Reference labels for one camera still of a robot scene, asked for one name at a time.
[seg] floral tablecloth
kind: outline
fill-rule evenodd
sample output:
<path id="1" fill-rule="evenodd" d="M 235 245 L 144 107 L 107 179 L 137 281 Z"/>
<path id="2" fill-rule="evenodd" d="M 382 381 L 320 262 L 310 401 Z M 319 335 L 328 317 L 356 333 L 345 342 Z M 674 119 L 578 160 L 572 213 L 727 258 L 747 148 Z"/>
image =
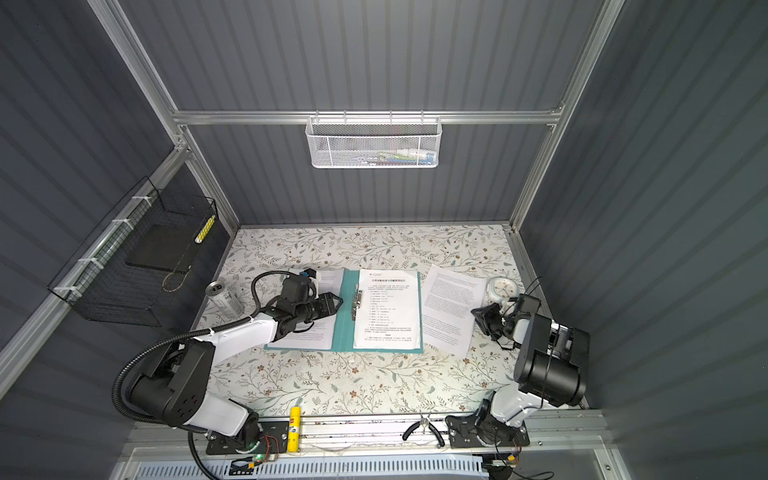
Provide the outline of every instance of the floral tablecloth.
<path id="1" fill-rule="evenodd" d="M 253 309 L 250 281 L 264 269 L 418 270 L 432 265 L 520 283 L 500 225 L 247 229 L 237 233 L 220 279 Z M 260 280 L 261 299 L 279 292 Z M 208 304 L 198 328 L 228 320 Z M 516 352 L 475 328 L 467 358 L 430 345 L 424 353 L 331 353 L 253 348 L 214 366 L 208 389 L 261 415 L 472 411 L 491 390 L 512 382 Z"/>

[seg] yellow glue stick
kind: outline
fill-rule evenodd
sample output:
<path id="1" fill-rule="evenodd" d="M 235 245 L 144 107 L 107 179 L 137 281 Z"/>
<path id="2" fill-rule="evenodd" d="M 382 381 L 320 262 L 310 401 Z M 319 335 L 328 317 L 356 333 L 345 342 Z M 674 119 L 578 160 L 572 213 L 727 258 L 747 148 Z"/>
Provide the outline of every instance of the yellow glue stick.
<path id="1" fill-rule="evenodd" d="M 301 423 L 301 407 L 293 407 L 290 410 L 290 423 L 288 424 L 288 452 L 299 451 L 299 424 Z"/>

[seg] silver drink can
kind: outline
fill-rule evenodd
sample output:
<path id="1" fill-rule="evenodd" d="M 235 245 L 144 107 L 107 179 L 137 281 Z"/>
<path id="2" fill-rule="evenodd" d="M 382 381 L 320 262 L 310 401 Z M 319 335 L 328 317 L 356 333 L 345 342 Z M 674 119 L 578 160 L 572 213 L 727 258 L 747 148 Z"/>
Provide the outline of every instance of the silver drink can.
<path id="1" fill-rule="evenodd" d="M 239 319 L 243 315 L 243 304 L 237 299 L 224 282 L 219 280 L 205 287 L 205 295 L 227 318 Z"/>

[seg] printed document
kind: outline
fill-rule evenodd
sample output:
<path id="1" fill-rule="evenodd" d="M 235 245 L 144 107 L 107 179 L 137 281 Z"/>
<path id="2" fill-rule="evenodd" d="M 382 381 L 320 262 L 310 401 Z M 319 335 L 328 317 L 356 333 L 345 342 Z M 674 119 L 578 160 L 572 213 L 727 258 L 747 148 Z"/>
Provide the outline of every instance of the printed document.
<path id="1" fill-rule="evenodd" d="M 424 343 L 465 358 L 475 328 L 470 310 L 481 305 L 487 282 L 432 265 L 422 285 Z"/>
<path id="2" fill-rule="evenodd" d="M 418 275 L 412 270 L 360 270 L 354 348 L 421 347 Z"/>
<path id="3" fill-rule="evenodd" d="M 290 269 L 292 273 L 301 273 L 303 270 Z M 317 294 L 331 292 L 334 295 L 341 294 L 341 283 L 344 280 L 344 269 L 318 270 L 316 279 Z M 336 325 L 336 315 L 327 316 L 315 320 L 315 325 L 309 332 L 289 333 L 276 342 L 268 343 L 268 346 L 286 349 L 301 350 L 330 350 L 333 344 L 333 328 Z M 297 329 L 309 327 L 308 323 L 300 323 Z"/>

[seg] black wire basket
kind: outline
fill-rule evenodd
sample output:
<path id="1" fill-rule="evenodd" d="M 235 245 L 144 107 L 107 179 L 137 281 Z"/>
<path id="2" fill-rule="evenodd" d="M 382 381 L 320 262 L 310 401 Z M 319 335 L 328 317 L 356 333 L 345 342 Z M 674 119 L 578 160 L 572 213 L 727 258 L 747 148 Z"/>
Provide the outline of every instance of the black wire basket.
<path id="1" fill-rule="evenodd" d="M 112 220 L 117 225 L 89 258 L 70 263 L 76 271 L 68 280 L 60 272 L 48 289 L 88 320 L 168 326 L 217 221 L 211 198 L 152 190 L 125 219 Z"/>

